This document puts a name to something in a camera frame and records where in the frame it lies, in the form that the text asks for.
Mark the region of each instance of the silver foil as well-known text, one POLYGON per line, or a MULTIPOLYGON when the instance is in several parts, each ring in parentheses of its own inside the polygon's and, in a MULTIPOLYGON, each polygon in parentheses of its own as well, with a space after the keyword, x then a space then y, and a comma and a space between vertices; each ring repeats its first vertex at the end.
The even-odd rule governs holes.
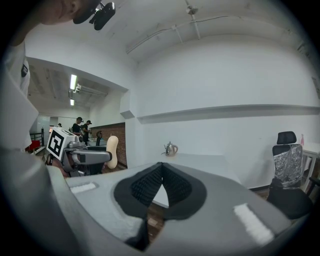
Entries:
POLYGON ((292 144, 289 146, 289 151, 273 157, 275 164, 275 177, 281 181, 284 189, 291 189, 289 187, 301 180, 303 175, 302 146, 300 144, 292 144))

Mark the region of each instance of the white foam strip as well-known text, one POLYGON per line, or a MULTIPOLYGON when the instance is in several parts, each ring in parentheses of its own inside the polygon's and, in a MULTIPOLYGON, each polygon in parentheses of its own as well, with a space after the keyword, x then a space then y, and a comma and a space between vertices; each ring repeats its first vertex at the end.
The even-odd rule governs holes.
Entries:
POLYGON ((74 186, 74 187, 71 187, 70 189, 73 194, 76 194, 76 193, 80 193, 88 190, 93 190, 95 188, 96 188, 96 185, 94 183, 89 183, 85 185, 74 186))
POLYGON ((245 226, 246 232, 258 245, 264 246, 275 238, 275 234, 258 219, 247 203, 235 206, 233 211, 245 226))

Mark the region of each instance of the black cap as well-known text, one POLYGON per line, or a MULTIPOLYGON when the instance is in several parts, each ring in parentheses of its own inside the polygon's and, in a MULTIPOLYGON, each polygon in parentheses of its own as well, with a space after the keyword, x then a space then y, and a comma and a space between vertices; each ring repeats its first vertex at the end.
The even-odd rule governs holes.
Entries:
POLYGON ((83 9, 80 13, 73 19, 74 24, 81 24, 90 18, 96 12, 97 6, 100 4, 101 0, 84 0, 83 9))

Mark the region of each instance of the white shirt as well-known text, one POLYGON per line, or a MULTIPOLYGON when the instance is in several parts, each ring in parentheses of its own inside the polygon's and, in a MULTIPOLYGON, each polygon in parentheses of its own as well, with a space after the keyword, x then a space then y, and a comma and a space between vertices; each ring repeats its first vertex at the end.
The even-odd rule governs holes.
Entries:
POLYGON ((25 43, 9 46, 1 65, 0 123, 6 124, 6 131, 0 133, 0 145, 5 149, 24 149, 31 144, 29 130, 38 116, 27 99, 30 71, 25 43))
POLYGON ((7 54, 4 57, 4 64, 14 80, 14 85, 20 88, 27 97, 30 83, 30 71, 26 59, 25 42, 22 42, 18 46, 8 47, 7 54))

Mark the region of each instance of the wall ledge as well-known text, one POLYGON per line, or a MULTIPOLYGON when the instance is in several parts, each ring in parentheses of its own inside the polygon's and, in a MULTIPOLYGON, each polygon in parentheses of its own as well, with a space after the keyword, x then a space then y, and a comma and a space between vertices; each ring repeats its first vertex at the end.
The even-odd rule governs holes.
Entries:
POLYGON ((181 111, 139 116, 138 120, 142 124, 153 124, 222 118, 304 116, 319 115, 319 113, 320 106, 252 104, 186 109, 181 111))
POLYGON ((90 129, 109 128, 109 127, 114 127, 116 125, 123 125, 123 124, 126 124, 126 123, 125 122, 117 122, 117 123, 105 124, 105 125, 100 125, 100 126, 93 126, 93 127, 90 127, 90 129))

